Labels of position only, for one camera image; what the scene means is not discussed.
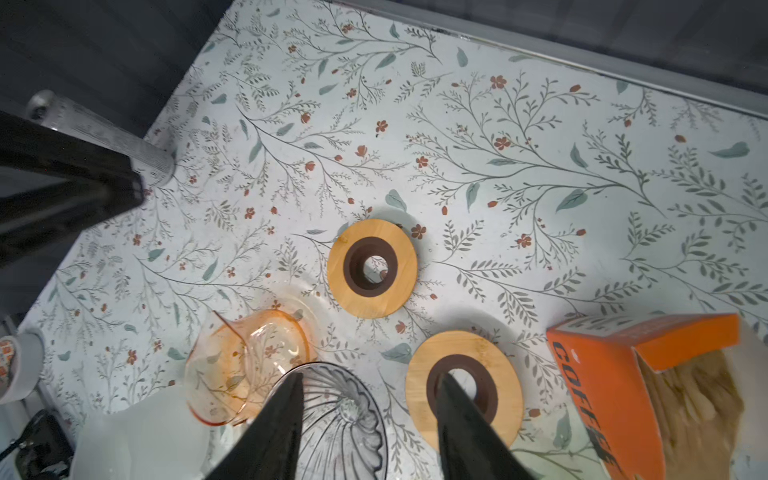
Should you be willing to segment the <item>grey glass dripper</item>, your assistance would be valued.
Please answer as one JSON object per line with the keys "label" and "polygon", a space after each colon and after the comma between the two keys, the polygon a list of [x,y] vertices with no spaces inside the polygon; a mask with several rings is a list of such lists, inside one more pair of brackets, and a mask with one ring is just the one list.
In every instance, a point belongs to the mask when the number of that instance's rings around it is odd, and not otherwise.
{"label": "grey glass dripper", "polygon": [[329,362],[299,365],[264,392],[270,399],[289,374],[303,375],[297,479],[384,479],[388,444],[373,395],[350,370]]}

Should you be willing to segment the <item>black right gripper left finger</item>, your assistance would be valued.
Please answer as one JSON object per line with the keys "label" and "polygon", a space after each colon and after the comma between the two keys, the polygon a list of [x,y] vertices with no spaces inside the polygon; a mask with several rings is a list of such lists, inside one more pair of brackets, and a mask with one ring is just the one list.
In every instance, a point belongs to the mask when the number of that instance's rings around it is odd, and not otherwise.
{"label": "black right gripper left finger", "polygon": [[303,374],[290,373],[206,479],[294,479],[303,412]]}

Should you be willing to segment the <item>frosted glass carafe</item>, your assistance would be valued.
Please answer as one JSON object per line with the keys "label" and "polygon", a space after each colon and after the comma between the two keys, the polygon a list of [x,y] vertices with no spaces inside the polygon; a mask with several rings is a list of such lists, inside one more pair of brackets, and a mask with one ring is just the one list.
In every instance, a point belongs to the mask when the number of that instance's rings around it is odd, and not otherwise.
{"label": "frosted glass carafe", "polygon": [[202,479],[211,435],[189,409],[184,388],[167,387],[125,410],[89,415],[70,477]]}

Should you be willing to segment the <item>orange coffee filter box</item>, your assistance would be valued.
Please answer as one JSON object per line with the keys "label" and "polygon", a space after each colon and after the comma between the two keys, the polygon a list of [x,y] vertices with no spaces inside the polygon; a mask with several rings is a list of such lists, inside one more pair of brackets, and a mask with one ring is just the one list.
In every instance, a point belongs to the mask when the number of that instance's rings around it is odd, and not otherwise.
{"label": "orange coffee filter box", "polygon": [[763,479],[767,343],[735,313],[583,317],[550,328],[613,479]]}

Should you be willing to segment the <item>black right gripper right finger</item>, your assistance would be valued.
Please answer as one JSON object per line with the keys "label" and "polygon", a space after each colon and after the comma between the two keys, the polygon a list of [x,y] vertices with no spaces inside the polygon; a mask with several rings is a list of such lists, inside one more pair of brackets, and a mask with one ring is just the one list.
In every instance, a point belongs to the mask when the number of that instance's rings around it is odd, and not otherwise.
{"label": "black right gripper right finger", "polygon": [[438,382],[436,405],[445,479],[533,479],[448,373]]}

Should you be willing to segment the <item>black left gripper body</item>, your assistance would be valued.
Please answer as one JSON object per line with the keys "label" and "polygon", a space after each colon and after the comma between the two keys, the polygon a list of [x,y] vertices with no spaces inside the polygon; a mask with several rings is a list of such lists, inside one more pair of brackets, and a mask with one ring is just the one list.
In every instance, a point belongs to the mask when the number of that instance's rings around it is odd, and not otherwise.
{"label": "black left gripper body", "polygon": [[137,208],[129,157],[1,114],[1,265]]}

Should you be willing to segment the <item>orange glass pitcher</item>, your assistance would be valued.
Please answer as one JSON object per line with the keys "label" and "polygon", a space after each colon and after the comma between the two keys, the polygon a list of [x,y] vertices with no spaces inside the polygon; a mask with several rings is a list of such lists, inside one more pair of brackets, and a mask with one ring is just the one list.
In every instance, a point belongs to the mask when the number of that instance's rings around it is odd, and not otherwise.
{"label": "orange glass pitcher", "polygon": [[255,418],[274,385],[310,361],[300,321],[281,310],[257,310],[235,320],[216,311],[206,320],[184,370],[186,401],[208,426]]}

